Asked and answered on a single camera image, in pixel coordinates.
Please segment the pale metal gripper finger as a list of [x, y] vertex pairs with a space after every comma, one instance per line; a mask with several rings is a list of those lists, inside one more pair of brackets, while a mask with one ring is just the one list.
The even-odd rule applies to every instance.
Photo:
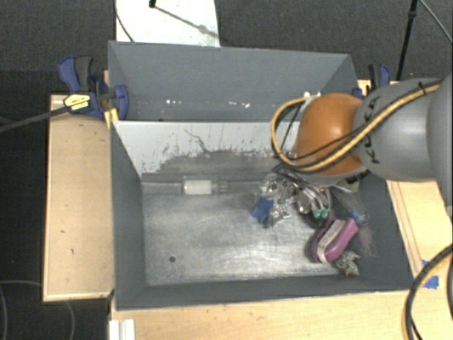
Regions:
[[274, 205], [268, 214], [267, 223], [269, 227], [276, 227], [284, 220], [290, 219], [292, 214], [286, 205]]
[[265, 199], [278, 199], [285, 188], [285, 180], [281, 176], [268, 175], [260, 184], [260, 196]]

